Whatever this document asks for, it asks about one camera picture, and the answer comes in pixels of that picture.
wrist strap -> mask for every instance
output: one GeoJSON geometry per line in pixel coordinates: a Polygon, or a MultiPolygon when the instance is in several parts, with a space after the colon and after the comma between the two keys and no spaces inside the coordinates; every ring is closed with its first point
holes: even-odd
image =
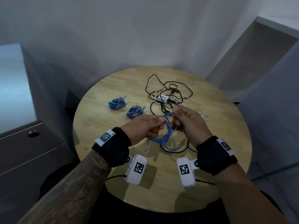
{"type": "Polygon", "coordinates": [[[95,144],[92,146],[92,149],[99,153],[104,158],[104,160],[106,160],[110,167],[117,167],[128,162],[128,147],[131,146],[131,140],[119,127],[113,128],[112,131],[115,133],[114,135],[110,134],[110,131],[107,131],[99,137],[100,144],[102,146],[97,143],[99,139],[96,139],[95,144]]]}
{"type": "Polygon", "coordinates": [[[233,155],[234,151],[222,139],[212,136],[204,143],[196,147],[197,167],[212,175],[216,175],[237,163],[237,158],[233,155]]]}

white adapter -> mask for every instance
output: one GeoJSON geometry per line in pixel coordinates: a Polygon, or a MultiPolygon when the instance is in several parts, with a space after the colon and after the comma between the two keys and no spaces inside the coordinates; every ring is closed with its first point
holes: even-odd
{"type": "Polygon", "coordinates": [[[156,99],[157,99],[158,101],[163,101],[164,103],[167,103],[167,101],[168,101],[168,99],[169,99],[169,96],[165,96],[165,95],[161,94],[161,95],[157,96],[156,99]]]}
{"type": "Polygon", "coordinates": [[[145,166],[147,165],[147,159],[139,154],[136,154],[133,158],[129,157],[130,161],[127,163],[129,167],[126,171],[127,177],[125,177],[125,181],[133,185],[139,185],[145,166]]]}
{"type": "Polygon", "coordinates": [[[184,187],[195,186],[194,170],[199,169],[194,165],[195,160],[189,160],[188,157],[177,158],[178,171],[180,173],[181,181],[184,187]]]}

table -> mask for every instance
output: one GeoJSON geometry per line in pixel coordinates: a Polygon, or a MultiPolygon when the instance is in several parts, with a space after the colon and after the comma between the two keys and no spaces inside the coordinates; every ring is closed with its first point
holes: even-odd
{"type": "MultiPolygon", "coordinates": [[[[223,138],[236,152],[239,164],[245,172],[251,161],[252,147],[248,127],[233,102],[218,88],[204,79],[185,71],[168,67],[136,67],[116,72],[96,83],[82,98],[74,118],[73,136],[76,151],[82,160],[92,149],[93,141],[106,130],[122,126],[129,119],[125,116],[131,106],[146,106],[145,114],[150,114],[152,102],[145,92],[148,78],[156,74],[162,82],[178,81],[185,83],[192,91],[192,98],[203,103],[208,114],[208,127],[214,135],[223,138]],[[127,95],[126,107],[110,110],[108,101],[127,95]]],[[[162,85],[152,77],[148,91],[160,89],[162,85]]],[[[178,85],[182,94],[189,91],[178,85]]],[[[196,111],[202,107],[188,99],[184,104],[196,111]]],[[[159,105],[154,104],[152,110],[162,115],[159,105]]],[[[187,139],[182,132],[174,132],[169,146],[186,144],[187,139]]],[[[130,155],[141,154],[147,157],[147,166],[140,185],[128,184],[122,177],[106,182],[108,191],[126,203],[143,209],[157,212],[187,212],[205,208],[219,198],[214,185],[197,182],[195,187],[184,188],[176,164],[179,157],[188,156],[196,159],[196,153],[187,149],[183,153],[170,154],[164,152],[159,144],[150,142],[145,152],[146,139],[130,148],[130,155]]],[[[110,176],[125,174],[126,165],[112,169],[110,176]]],[[[197,179],[213,182],[212,176],[202,170],[195,170],[197,179]]]]}

blue cable bundle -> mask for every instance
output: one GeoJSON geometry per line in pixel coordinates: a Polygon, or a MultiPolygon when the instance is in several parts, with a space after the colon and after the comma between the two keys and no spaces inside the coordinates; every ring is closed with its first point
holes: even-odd
{"type": "MultiPolygon", "coordinates": [[[[171,114],[173,114],[173,112],[168,113],[164,119],[166,119],[168,116],[170,116],[171,114]]],[[[150,138],[151,141],[153,142],[157,142],[158,144],[163,144],[165,148],[167,148],[170,151],[177,151],[180,147],[172,149],[166,146],[166,142],[168,142],[168,140],[170,139],[172,133],[177,129],[177,127],[175,127],[174,130],[171,129],[171,126],[169,124],[169,122],[167,120],[164,120],[164,123],[167,127],[167,134],[164,135],[164,137],[162,138],[150,138]]]]}
{"type": "Polygon", "coordinates": [[[120,98],[116,98],[113,99],[112,101],[108,102],[108,106],[111,110],[119,110],[122,107],[125,107],[126,103],[125,103],[125,98],[127,97],[127,95],[125,95],[124,97],[120,97],[120,98]]]}
{"type": "Polygon", "coordinates": [[[145,106],[143,106],[143,107],[133,106],[129,109],[126,116],[128,116],[129,119],[134,119],[135,117],[142,115],[144,109],[145,109],[145,106]]]}

forearm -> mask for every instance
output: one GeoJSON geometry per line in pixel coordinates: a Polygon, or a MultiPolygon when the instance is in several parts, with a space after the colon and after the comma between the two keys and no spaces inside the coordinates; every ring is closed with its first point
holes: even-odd
{"type": "Polygon", "coordinates": [[[92,150],[18,223],[86,223],[110,172],[107,162],[92,150]]]}
{"type": "Polygon", "coordinates": [[[214,180],[231,224],[289,223],[238,164],[224,169],[214,180]]]}

